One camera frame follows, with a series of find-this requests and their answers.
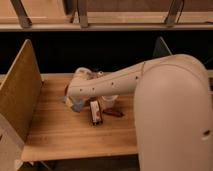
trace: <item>wooden wall panel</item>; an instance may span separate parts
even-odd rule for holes
[[[21,148],[42,81],[32,44],[26,40],[0,87],[0,126]]]

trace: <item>wooden divider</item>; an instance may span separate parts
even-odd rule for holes
[[[0,86],[0,126],[22,148],[42,80],[30,40],[26,40]]]

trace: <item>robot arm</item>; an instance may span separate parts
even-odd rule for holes
[[[68,96],[76,98],[133,93],[145,70],[169,59],[170,57],[164,57],[141,62],[95,79],[90,76],[90,70],[79,68],[69,84]]]
[[[134,91],[141,170],[210,171],[213,112],[203,65],[193,57],[173,55],[97,79],[79,71],[70,82],[68,96]]]

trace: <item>wooden board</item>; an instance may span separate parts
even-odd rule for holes
[[[45,79],[22,160],[137,154],[132,96],[121,96],[117,101],[124,117],[103,115],[103,125],[93,126],[88,107],[75,113],[62,102],[70,80],[70,75]]]
[[[26,40],[0,86],[0,125],[20,148],[27,137],[41,85],[32,44]]]

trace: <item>background wall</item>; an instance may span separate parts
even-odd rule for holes
[[[213,69],[213,31],[0,32],[0,74],[7,72],[25,39],[32,40],[41,72],[63,73],[80,66],[115,71],[151,59],[158,36],[173,54],[193,55]]]

